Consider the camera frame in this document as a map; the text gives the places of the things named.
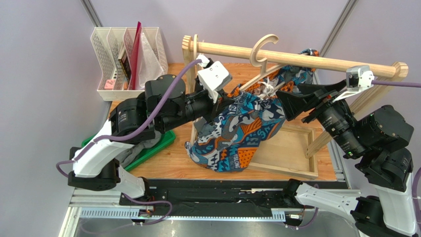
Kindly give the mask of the pink eraser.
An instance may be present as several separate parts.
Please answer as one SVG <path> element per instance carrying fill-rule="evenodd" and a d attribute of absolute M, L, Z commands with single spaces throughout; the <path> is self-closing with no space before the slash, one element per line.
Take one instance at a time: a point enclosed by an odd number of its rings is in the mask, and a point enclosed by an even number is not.
<path fill-rule="evenodd" d="M 104 90 L 113 90 L 116 84 L 116 79 L 108 79 L 104 84 Z"/>

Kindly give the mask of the red folder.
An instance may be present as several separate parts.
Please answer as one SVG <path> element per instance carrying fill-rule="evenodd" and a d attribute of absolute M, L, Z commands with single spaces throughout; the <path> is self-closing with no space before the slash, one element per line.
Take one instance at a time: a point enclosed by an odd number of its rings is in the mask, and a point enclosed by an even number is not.
<path fill-rule="evenodd" d="M 137 23 L 133 47 L 132 47 L 132 54 L 130 57 L 130 66 L 131 66 L 131 79 L 130 79 L 130 90 L 135 90 L 135 83 L 136 83 L 136 71 L 137 71 L 137 61 L 138 61 L 138 52 L 139 52 L 139 42 L 142 25 L 141 22 Z"/>

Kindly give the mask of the wooden clothes rack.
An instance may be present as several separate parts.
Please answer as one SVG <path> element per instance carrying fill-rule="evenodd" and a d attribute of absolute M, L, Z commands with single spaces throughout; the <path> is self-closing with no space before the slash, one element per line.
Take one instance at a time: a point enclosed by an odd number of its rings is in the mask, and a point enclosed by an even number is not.
<path fill-rule="evenodd" d="M 248 59 L 252 48 L 230 46 L 216 43 L 198 42 L 199 54 L 226 56 Z M 184 64 L 193 61 L 193 37 L 184 36 L 182 40 Z M 267 56 L 267 67 L 276 63 L 329 71 L 345 72 L 353 66 L 361 66 L 361 62 L 338 60 L 331 58 L 305 56 L 284 52 L 263 50 L 259 56 Z M 279 179 L 280 176 L 299 177 L 314 180 L 321 178 L 318 171 L 318 160 L 327 156 L 335 146 L 335 141 L 327 132 L 319 133 L 309 126 L 296 126 L 294 123 L 284 125 L 280 134 L 274 139 L 263 142 L 263 149 L 258 151 L 255 159 L 245 171 L 233 173 L 238 179 Z"/>

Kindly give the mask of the green plastic tray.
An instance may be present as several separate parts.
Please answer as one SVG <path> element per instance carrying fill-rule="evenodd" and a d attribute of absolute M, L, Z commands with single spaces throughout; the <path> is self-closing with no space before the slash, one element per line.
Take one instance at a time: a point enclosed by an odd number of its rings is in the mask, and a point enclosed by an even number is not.
<path fill-rule="evenodd" d="M 91 140 L 88 140 L 84 147 L 74 155 L 73 160 L 77 157 L 80 158 L 75 161 L 75 171 L 78 171 L 81 174 L 84 174 L 87 171 L 98 171 L 100 168 L 103 168 L 106 163 L 114 159 L 119 153 L 135 146 L 127 142 L 115 142 L 108 139 L 103 139 L 97 142 L 95 141 L 96 138 L 101 135 L 107 135 L 108 133 L 108 131 L 101 130 L 99 134 L 92 137 Z M 161 140 L 152 148 L 144 149 L 134 162 L 124 168 L 126 171 L 132 171 L 139 165 L 154 157 L 159 152 L 169 147 L 169 145 L 173 144 L 176 138 L 173 131 L 169 131 L 164 135 L 156 132 L 155 135 L 155 138 L 160 137 Z"/>

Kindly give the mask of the grey shorts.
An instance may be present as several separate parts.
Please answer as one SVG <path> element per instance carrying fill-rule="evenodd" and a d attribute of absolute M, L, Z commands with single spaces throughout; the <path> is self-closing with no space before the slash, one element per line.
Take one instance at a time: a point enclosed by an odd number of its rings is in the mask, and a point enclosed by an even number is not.
<path fill-rule="evenodd" d="M 122 151 L 121 153 L 119 153 L 115 159 L 119 161 L 120 166 L 122 166 L 123 168 L 126 168 L 127 166 L 129 166 L 132 162 L 135 161 L 135 159 L 139 156 L 139 154 L 144 150 L 144 149 L 149 149 L 152 148 L 154 145 L 156 145 L 159 141 L 161 140 L 160 137 L 155 138 L 155 139 L 151 139 L 151 140 L 147 140 L 147 141 L 142 141 L 139 144 L 133 146 L 132 148 Z"/>

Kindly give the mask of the patterned blue orange shorts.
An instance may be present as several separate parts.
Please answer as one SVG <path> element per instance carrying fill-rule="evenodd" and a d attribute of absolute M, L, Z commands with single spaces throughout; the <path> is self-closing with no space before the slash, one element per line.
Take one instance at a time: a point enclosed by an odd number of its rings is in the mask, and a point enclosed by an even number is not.
<path fill-rule="evenodd" d="M 189 158 L 215 172 L 245 170 L 260 143 L 273 138 L 286 121 L 275 87 L 299 93 L 297 85 L 312 84 L 314 72 L 315 68 L 286 65 L 245 91 L 237 85 L 228 94 L 233 104 L 204 123 L 193 143 L 185 142 Z"/>

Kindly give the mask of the white file organizer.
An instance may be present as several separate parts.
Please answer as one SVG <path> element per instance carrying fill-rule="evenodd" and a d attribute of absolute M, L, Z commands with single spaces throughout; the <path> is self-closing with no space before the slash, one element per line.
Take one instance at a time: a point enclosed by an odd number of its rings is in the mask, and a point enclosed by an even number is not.
<path fill-rule="evenodd" d="M 150 31 L 153 28 L 158 27 L 145 27 L 142 30 Z M 90 40 L 102 71 L 97 92 L 104 101 L 123 101 L 135 98 L 143 92 L 143 90 L 130 90 L 130 81 L 125 77 L 118 62 L 118 54 L 123 48 L 130 62 L 135 32 L 135 27 L 96 27 L 91 34 Z M 104 90 L 104 84 L 108 79 L 116 79 L 113 90 Z"/>

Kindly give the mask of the clear plastic bag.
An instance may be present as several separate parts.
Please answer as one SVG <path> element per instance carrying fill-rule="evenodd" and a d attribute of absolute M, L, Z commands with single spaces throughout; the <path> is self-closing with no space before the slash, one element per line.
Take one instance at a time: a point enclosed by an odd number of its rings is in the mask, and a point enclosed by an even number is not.
<path fill-rule="evenodd" d="M 135 90 L 144 90 L 147 81 L 156 80 L 168 71 L 165 51 L 159 36 L 158 28 L 150 31 L 144 29 L 140 33 Z"/>

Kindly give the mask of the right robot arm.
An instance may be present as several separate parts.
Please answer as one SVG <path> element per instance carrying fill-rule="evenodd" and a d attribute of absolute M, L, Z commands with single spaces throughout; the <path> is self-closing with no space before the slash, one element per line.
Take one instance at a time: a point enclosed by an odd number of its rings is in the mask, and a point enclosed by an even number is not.
<path fill-rule="evenodd" d="M 303 112 L 303 123 L 317 120 L 344 152 L 356 159 L 377 191 L 375 196 L 347 197 L 291 179 L 283 196 L 303 206 L 341 216 L 368 237 L 416 237 L 419 205 L 413 197 L 413 161 L 407 146 L 414 128 L 393 106 L 384 105 L 357 120 L 346 98 L 360 92 L 346 81 L 331 85 L 300 84 L 299 93 L 278 91 L 287 120 Z"/>

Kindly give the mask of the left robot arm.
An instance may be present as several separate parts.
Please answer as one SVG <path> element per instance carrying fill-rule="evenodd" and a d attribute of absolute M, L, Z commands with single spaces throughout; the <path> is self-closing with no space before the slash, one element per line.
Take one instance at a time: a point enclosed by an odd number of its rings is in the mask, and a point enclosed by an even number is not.
<path fill-rule="evenodd" d="M 91 191 L 116 190 L 132 198 L 147 195 L 146 179 L 126 171 L 118 155 L 188 122 L 209 118 L 229 105 L 229 100 L 218 102 L 217 98 L 231 79 L 229 73 L 209 76 L 214 87 L 208 89 L 200 83 L 189 94 L 181 75 L 166 74 L 147 81 L 142 93 L 122 101 L 111 112 L 88 144 L 71 149 L 73 169 L 68 185 Z"/>

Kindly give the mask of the dark book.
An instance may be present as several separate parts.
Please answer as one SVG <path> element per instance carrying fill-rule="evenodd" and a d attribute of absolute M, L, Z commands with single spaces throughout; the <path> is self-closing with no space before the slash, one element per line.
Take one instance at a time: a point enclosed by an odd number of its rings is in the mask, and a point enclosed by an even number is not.
<path fill-rule="evenodd" d="M 123 70 L 123 73 L 128 81 L 131 79 L 130 62 L 126 50 L 123 48 L 118 54 L 118 62 Z"/>

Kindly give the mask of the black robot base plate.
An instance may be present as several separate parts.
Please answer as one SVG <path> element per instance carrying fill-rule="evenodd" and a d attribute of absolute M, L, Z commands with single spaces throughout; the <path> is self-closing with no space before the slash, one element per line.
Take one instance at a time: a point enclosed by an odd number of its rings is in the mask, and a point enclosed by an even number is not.
<path fill-rule="evenodd" d="M 302 221 L 310 219 L 313 205 L 299 204 L 285 194 L 286 180 L 151 179 L 145 197 L 126 198 L 118 191 L 75 189 L 71 207 L 87 218 L 126 218 L 134 221 Z"/>

